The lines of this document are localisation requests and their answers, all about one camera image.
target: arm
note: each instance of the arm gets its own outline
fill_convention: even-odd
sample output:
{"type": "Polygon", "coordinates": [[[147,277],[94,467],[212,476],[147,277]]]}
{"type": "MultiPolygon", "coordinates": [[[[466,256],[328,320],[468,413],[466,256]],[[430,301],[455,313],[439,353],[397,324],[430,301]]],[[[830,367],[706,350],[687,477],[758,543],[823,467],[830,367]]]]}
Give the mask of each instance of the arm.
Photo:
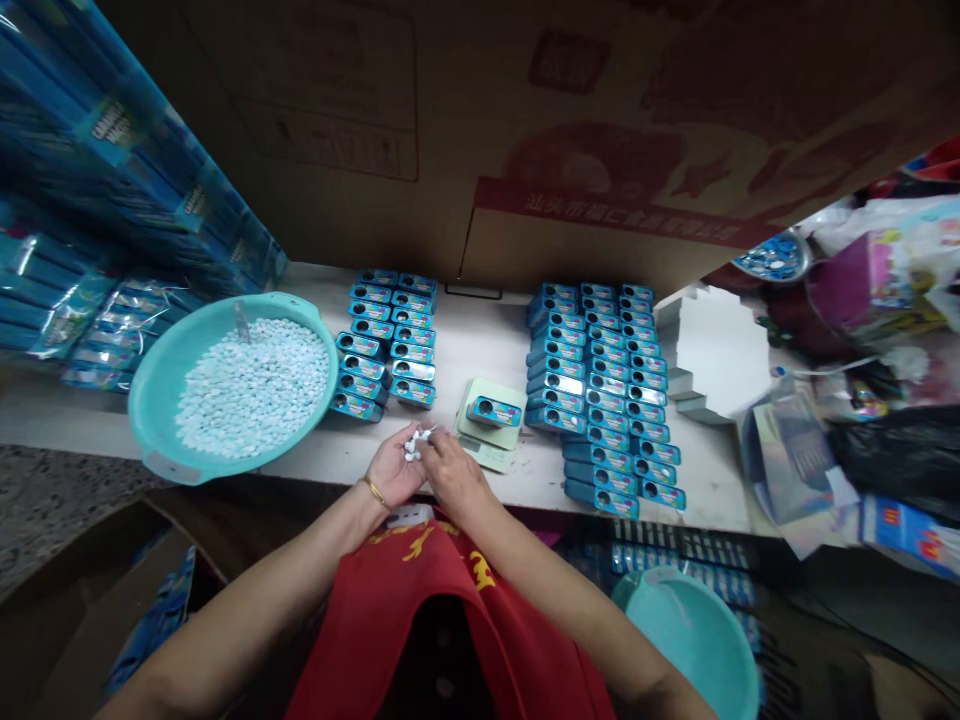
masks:
{"type": "MultiPolygon", "coordinates": [[[[390,507],[424,480],[403,459],[415,424],[386,440],[367,477],[390,507]]],[[[309,528],[230,583],[137,670],[97,715],[121,718],[216,717],[243,689],[276,643],[302,626],[330,592],[340,558],[386,519],[365,482],[344,493],[309,528]]]]}
{"type": "Polygon", "coordinates": [[[418,443],[445,512],[491,566],[582,647],[607,685],[648,718],[715,718],[683,675],[593,583],[540,542],[497,500],[452,435],[418,443]]]}

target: digital scale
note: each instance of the digital scale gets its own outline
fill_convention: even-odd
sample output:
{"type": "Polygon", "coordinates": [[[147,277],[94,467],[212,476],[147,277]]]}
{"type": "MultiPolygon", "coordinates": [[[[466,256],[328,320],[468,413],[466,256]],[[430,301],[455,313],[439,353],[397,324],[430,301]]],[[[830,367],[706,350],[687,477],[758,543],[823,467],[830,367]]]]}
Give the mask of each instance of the digital scale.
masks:
{"type": "Polygon", "coordinates": [[[495,427],[474,422],[467,417],[469,408],[480,396],[514,405],[523,410],[527,405],[526,394],[519,390],[504,387],[492,380],[475,377],[467,383],[463,402],[457,411],[457,422],[454,431],[460,438],[460,444],[480,465],[494,472],[505,473],[513,462],[513,452],[520,442],[520,427],[523,426],[523,416],[520,417],[518,427],[495,427]]]}

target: red apron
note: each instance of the red apron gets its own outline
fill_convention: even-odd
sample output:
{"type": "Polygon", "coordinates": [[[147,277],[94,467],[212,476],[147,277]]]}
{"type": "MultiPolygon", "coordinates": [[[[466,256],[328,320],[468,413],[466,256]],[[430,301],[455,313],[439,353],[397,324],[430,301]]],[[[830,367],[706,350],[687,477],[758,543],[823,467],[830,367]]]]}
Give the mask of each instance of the red apron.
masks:
{"type": "Polygon", "coordinates": [[[414,615],[434,595],[462,598],[497,717],[614,717],[587,654],[497,576],[470,538],[431,520],[381,530],[340,561],[287,720],[374,717],[414,615]]]}

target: person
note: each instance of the person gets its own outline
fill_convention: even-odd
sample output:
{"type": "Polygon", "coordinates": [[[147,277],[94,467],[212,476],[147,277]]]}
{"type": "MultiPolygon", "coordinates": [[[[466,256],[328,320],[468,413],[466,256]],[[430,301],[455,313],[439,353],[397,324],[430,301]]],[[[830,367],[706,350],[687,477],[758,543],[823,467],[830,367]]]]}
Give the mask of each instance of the person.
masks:
{"type": "Polygon", "coordinates": [[[610,718],[608,689],[621,716],[715,718],[606,595],[507,512],[454,435],[434,432],[406,461],[419,427],[388,438],[364,478],[210,600],[97,719],[220,717],[328,593],[288,720],[610,718]],[[380,529],[424,482],[446,519],[380,529]]]}

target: teal plastic basin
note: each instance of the teal plastic basin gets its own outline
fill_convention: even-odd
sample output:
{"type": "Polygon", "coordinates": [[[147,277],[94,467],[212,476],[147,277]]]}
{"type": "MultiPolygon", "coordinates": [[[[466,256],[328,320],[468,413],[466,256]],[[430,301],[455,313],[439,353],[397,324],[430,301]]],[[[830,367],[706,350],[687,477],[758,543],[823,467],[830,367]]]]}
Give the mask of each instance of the teal plastic basin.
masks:
{"type": "Polygon", "coordinates": [[[713,590],[675,568],[659,567],[625,576],[613,601],[720,720],[756,720],[757,663],[740,622],[713,590]]]}
{"type": "Polygon", "coordinates": [[[300,442],[326,414],[337,387],[337,358],[333,335],[320,319],[320,311],[295,295],[280,292],[244,295],[190,313],[154,343],[133,376],[127,409],[143,464],[167,480],[200,485],[213,478],[249,472],[276,460],[300,442]],[[243,300],[251,323],[260,318],[287,319],[313,330],[330,357],[331,377],[316,411],[285,443],[258,455],[230,460],[184,446],[177,437],[174,419],[179,412],[177,403],[186,386],[187,373],[212,345],[236,330],[233,304],[237,300],[243,300]]]}

